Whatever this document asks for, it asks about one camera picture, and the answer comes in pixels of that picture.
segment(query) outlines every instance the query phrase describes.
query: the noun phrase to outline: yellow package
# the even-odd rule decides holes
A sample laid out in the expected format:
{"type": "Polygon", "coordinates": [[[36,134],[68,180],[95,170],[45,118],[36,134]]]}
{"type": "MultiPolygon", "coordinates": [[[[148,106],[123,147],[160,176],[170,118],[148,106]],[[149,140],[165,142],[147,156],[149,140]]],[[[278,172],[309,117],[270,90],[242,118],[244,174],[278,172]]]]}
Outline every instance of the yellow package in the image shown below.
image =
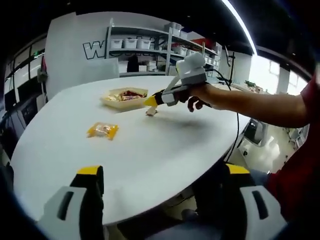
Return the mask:
{"type": "Polygon", "coordinates": [[[112,140],[114,139],[118,129],[118,125],[96,122],[86,133],[88,134],[88,138],[98,136],[107,137],[109,140],[112,140]]]}

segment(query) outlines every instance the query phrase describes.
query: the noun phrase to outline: person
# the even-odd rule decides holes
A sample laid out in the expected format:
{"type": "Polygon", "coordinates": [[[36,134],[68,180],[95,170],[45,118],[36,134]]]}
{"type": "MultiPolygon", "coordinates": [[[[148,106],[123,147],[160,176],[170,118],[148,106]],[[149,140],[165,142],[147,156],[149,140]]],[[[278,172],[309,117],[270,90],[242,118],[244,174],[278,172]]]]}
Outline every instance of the person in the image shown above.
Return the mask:
{"type": "MultiPolygon", "coordinates": [[[[181,94],[179,98],[181,102],[187,102],[190,112],[214,105],[218,109],[237,112],[279,127],[300,128],[310,124],[305,143],[281,170],[269,175],[250,170],[255,184],[265,186],[278,200],[281,214],[288,222],[299,218],[306,223],[305,219],[309,219],[308,213],[315,211],[314,206],[318,206],[320,199],[320,159],[317,152],[317,137],[320,135],[320,86],[316,83],[316,76],[312,77],[298,96],[229,91],[210,84],[191,88],[187,96],[181,94]]],[[[223,226],[221,218],[224,215],[223,199],[219,192],[222,165],[222,161],[218,161],[192,184],[197,215],[201,221],[210,222],[210,231],[217,234],[223,226]]],[[[145,239],[180,223],[156,208],[118,224],[118,228],[127,239],[145,239]]]]}
{"type": "Polygon", "coordinates": [[[228,91],[210,84],[192,88],[190,95],[187,101],[190,112],[210,104],[279,127],[301,128],[309,124],[305,143],[281,170],[265,177],[263,184],[280,203],[281,214],[287,221],[303,212],[315,170],[320,167],[320,86],[316,75],[297,96],[228,91]]]}

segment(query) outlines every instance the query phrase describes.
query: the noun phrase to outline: round table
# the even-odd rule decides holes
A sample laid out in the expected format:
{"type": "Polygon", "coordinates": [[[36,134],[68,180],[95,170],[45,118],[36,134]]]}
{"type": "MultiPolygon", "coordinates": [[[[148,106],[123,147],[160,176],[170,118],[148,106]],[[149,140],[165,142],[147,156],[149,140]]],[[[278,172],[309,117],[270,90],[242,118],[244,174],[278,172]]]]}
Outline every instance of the round table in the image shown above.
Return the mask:
{"type": "MultiPolygon", "coordinates": [[[[234,112],[186,104],[117,112],[101,104],[108,90],[135,87],[149,94],[172,76],[135,76],[65,89],[25,129],[14,150],[14,191],[26,213],[39,220],[44,205],[69,186],[83,167],[104,171],[103,224],[114,224],[160,205],[191,185],[226,153],[237,135],[234,112]],[[87,138],[95,122],[117,124],[113,141],[87,138]]],[[[240,133],[249,118],[239,114],[240,133]]]]}

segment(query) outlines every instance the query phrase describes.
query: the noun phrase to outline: floor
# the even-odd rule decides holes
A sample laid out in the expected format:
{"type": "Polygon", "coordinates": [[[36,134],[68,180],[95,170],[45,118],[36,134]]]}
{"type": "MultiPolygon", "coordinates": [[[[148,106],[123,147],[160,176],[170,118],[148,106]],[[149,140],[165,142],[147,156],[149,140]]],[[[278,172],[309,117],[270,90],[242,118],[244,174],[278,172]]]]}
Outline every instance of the floor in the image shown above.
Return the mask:
{"type": "MultiPolygon", "coordinates": [[[[230,162],[250,169],[262,172],[276,173],[285,162],[294,153],[294,146],[289,143],[289,136],[282,127],[269,125],[267,131],[267,140],[265,146],[258,147],[248,140],[244,139],[231,157],[230,162]]],[[[184,209],[196,209],[194,197],[183,201],[181,204],[173,204],[175,201],[180,202],[181,196],[176,199],[170,199],[162,205],[164,211],[171,217],[181,219],[181,211],[184,209]]],[[[109,240],[125,240],[117,229],[116,225],[108,226],[109,240]]]]}

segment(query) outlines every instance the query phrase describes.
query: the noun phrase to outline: red shirt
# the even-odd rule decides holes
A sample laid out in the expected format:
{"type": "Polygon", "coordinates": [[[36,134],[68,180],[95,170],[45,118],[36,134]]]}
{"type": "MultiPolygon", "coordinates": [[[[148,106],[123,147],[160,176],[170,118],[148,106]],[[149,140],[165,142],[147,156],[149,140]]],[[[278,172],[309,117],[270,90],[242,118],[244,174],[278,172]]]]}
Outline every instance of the red shirt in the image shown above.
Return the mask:
{"type": "Polygon", "coordinates": [[[269,192],[279,201],[281,213],[287,221],[299,214],[304,198],[313,185],[314,171],[320,167],[320,88],[315,75],[302,90],[301,96],[310,119],[307,139],[281,170],[271,174],[266,184],[269,192]]]}

